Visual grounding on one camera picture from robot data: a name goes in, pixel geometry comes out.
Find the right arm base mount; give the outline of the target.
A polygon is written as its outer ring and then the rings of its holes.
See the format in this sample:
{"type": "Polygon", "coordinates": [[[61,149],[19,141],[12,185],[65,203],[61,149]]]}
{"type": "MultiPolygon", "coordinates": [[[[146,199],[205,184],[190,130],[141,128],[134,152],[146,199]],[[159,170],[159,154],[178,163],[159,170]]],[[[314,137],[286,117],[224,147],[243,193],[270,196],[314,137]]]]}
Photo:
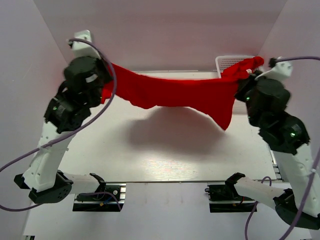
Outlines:
{"type": "Polygon", "coordinates": [[[249,197],[234,196],[220,182],[208,184],[204,192],[208,195],[210,213],[249,213],[256,202],[249,197]]]}

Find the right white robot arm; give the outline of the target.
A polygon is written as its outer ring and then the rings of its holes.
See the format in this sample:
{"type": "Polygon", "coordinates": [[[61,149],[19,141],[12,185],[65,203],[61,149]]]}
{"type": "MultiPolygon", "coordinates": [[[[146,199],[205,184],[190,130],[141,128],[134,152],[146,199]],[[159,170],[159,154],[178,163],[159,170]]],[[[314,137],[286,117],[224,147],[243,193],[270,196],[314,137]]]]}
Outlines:
{"type": "Polygon", "coordinates": [[[233,200],[248,197],[272,208],[288,225],[319,230],[320,177],[312,171],[314,160],[304,123],[285,111],[290,97],[280,81],[255,74],[240,80],[235,94],[246,104],[249,124],[259,129],[258,134],[278,157],[291,187],[260,184],[237,172],[225,181],[225,192],[233,200]]]}

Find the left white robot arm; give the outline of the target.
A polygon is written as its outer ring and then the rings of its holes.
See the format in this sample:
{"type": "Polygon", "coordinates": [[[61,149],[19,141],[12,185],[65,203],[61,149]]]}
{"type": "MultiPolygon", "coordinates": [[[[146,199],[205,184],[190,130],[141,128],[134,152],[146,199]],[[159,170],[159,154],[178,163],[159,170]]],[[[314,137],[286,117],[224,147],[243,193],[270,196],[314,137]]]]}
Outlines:
{"type": "Polygon", "coordinates": [[[112,81],[105,62],[99,57],[73,59],[63,71],[64,81],[50,100],[44,114],[38,151],[23,174],[14,182],[29,190],[35,204],[52,204],[69,194],[90,194],[99,200],[105,196],[104,180],[94,174],[74,175],[59,170],[63,156],[91,108],[101,104],[104,84],[112,81]]]}

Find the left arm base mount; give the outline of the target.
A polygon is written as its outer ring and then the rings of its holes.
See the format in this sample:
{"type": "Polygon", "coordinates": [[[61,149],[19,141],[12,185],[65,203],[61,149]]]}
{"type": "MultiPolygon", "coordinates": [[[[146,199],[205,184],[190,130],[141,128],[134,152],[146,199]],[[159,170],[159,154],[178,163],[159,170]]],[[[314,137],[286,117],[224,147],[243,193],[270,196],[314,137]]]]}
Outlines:
{"type": "Polygon", "coordinates": [[[73,212],[119,213],[126,198],[125,183],[107,183],[95,194],[82,193],[75,196],[73,212]]]}

